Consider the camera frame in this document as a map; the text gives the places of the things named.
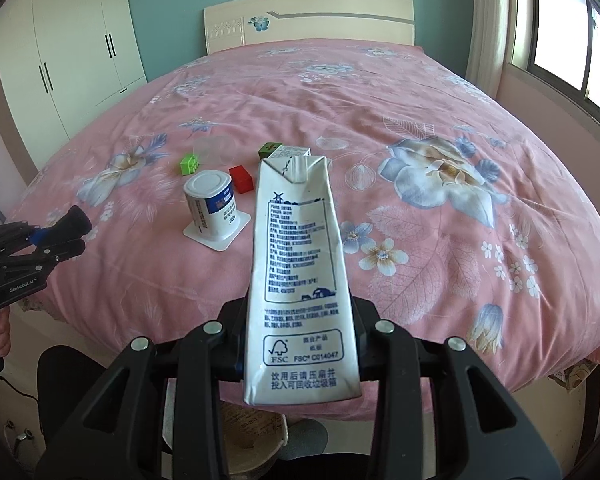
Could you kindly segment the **white milk carton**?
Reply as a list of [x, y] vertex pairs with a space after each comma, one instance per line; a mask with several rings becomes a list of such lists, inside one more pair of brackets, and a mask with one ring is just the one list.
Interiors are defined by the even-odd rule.
[[361, 394], [342, 240], [322, 156], [261, 162], [244, 386], [252, 406]]

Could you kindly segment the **white trash bin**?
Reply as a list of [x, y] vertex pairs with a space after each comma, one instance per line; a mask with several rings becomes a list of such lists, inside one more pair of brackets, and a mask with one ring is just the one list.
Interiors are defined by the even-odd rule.
[[260, 479], [288, 443], [282, 414], [221, 402], [222, 431], [231, 479]]

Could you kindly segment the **light green toy block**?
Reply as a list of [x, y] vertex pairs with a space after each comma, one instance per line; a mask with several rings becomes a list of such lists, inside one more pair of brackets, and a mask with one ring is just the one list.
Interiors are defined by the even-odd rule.
[[187, 154], [180, 161], [180, 171], [182, 176], [194, 174], [200, 167], [200, 161], [196, 154]]

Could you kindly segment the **red block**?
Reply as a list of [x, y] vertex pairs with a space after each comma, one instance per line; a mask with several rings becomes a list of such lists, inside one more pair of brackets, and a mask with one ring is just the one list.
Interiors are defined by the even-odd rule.
[[254, 190], [253, 177], [244, 166], [238, 165], [230, 168], [230, 176], [237, 193], [246, 194]]

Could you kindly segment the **cream wardrobe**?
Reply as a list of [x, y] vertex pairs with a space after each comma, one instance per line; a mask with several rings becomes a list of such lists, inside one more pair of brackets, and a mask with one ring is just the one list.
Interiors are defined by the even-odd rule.
[[35, 168], [143, 84], [129, 0], [7, 0], [0, 78]]

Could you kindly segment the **black stool base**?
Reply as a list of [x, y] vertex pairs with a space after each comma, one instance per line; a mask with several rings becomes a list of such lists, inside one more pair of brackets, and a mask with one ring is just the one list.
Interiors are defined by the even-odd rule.
[[315, 419], [302, 419], [288, 428], [287, 444], [278, 452], [280, 460], [321, 455], [328, 445], [328, 430]]

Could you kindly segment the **dark green cube block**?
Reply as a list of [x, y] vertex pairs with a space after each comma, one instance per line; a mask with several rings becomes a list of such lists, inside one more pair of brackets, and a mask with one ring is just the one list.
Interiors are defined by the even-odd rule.
[[278, 148], [280, 147], [280, 143], [277, 142], [266, 142], [263, 144], [258, 151], [259, 159], [266, 159], [268, 156], [271, 156]]

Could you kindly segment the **small white box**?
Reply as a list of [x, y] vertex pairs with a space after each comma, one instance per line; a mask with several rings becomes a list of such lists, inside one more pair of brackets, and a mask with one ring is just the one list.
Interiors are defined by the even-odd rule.
[[279, 145], [278, 148], [270, 155], [271, 158], [279, 157], [296, 157], [296, 156], [310, 156], [311, 150], [309, 148], [302, 148], [301, 146], [290, 146], [290, 145]]

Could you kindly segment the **cream bed headboard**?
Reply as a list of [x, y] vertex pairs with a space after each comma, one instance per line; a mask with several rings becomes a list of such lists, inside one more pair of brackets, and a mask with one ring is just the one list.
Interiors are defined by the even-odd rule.
[[233, 0], [204, 9], [209, 54], [252, 44], [351, 39], [416, 44], [413, 0]]

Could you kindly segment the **cream curtain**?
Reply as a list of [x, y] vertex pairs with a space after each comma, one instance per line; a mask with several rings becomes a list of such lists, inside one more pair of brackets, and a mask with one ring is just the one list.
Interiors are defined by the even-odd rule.
[[474, 0], [466, 79], [492, 99], [505, 64], [508, 22], [509, 0]]

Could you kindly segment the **window with frame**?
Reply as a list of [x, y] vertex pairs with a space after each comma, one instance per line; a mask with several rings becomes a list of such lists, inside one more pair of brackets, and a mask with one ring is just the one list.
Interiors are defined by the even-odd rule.
[[515, 0], [514, 63], [600, 122], [600, 0]]

